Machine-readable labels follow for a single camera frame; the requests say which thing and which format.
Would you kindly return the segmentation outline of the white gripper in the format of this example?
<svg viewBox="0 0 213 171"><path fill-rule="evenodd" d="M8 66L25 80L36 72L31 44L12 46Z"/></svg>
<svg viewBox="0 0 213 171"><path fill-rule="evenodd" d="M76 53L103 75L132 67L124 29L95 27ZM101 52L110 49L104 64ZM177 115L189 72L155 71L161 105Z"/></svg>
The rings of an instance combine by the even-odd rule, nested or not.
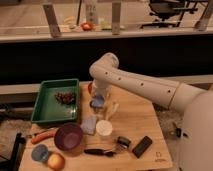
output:
<svg viewBox="0 0 213 171"><path fill-rule="evenodd" d="M110 86L108 84L92 83L92 96L102 96L104 99L109 97Z"/></svg>

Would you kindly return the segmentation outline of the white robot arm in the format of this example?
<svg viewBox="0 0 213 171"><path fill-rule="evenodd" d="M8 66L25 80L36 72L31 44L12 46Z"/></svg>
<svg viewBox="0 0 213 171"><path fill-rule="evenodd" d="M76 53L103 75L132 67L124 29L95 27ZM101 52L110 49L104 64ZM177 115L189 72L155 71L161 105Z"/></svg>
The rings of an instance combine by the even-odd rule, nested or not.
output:
<svg viewBox="0 0 213 171"><path fill-rule="evenodd" d="M113 53L94 62L89 69L93 91L105 94L114 85L182 113L178 167L181 171L213 171L213 91L122 71L118 66Z"/></svg>

